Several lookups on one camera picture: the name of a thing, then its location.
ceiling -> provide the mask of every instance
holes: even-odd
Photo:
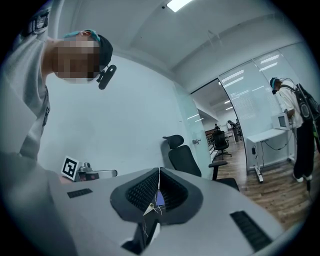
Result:
[[[225,104],[226,101],[229,101],[229,97],[218,79],[194,92],[192,98],[215,112],[232,106],[231,103]]]
[[[109,39],[114,54],[174,78],[174,67],[222,32],[275,12],[266,0],[193,0],[178,12],[168,2],[66,0],[61,16],[71,18],[62,18],[59,30],[94,29]]]

wooden floor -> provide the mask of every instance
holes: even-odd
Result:
[[[255,171],[246,171],[246,154],[243,141],[231,143],[227,148],[229,155],[224,156],[227,165],[219,167],[218,179],[235,178],[240,192],[258,205],[264,207],[287,230],[293,224],[303,221],[310,209],[312,201],[307,192],[306,181],[298,183],[293,178],[291,162],[282,162],[265,167],[263,183],[258,182]],[[316,151],[311,181],[311,198],[315,200],[320,187],[320,155]]]

